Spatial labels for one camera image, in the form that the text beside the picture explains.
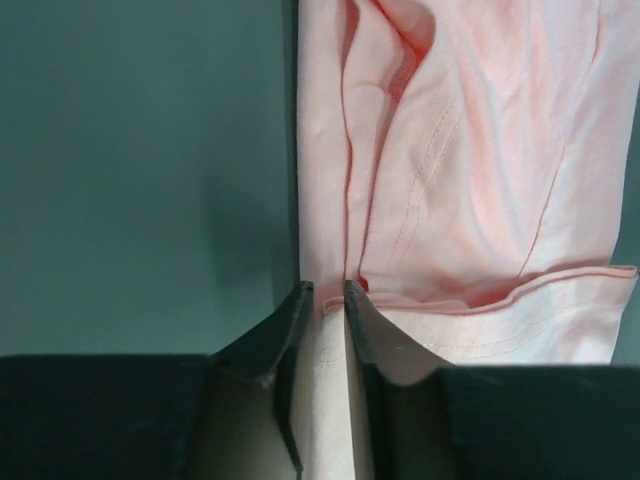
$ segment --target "green background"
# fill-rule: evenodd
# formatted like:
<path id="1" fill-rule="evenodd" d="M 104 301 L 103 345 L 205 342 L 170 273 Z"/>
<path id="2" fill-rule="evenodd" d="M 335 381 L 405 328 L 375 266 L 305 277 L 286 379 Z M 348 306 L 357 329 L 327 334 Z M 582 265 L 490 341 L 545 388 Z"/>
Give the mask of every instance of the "green background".
<path id="1" fill-rule="evenodd" d="M 217 351 L 296 281 L 293 0 L 0 3 L 0 354 Z M 640 263 L 640 135 L 615 260 Z M 640 293 L 617 361 L 640 360 Z"/>

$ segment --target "pink fabric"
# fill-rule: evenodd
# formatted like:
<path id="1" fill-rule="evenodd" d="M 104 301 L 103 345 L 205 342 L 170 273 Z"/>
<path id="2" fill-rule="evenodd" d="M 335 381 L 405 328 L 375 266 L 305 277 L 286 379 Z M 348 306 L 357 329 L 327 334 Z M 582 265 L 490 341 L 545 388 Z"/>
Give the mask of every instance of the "pink fabric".
<path id="1" fill-rule="evenodd" d="M 639 26 L 637 0 L 300 1 L 301 275 L 322 305 L 309 478 L 354 475 L 331 391 L 344 279 L 457 363 L 611 359 L 636 281 L 609 261 Z"/>

